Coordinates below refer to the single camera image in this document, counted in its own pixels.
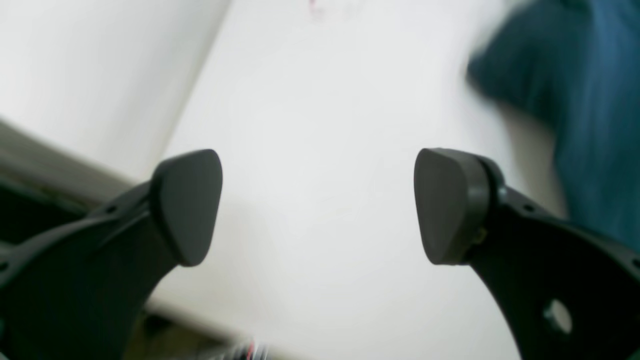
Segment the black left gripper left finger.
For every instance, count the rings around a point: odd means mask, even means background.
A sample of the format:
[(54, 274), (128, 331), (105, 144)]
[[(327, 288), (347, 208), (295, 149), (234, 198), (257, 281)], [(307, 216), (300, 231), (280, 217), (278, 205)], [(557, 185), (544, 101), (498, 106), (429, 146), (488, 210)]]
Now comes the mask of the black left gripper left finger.
[(1, 358), (120, 360), (158, 283), (208, 254), (222, 187), (214, 150), (183, 153), (10, 251), (1, 259)]

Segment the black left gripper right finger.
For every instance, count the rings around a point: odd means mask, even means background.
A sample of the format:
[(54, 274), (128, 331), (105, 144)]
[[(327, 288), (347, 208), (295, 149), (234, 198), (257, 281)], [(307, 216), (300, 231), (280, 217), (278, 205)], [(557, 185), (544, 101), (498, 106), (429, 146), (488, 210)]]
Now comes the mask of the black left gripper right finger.
[(427, 259), (473, 269), (522, 360), (639, 358), (635, 251), (556, 218), (474, 153), (420, 150), (413, 188)]

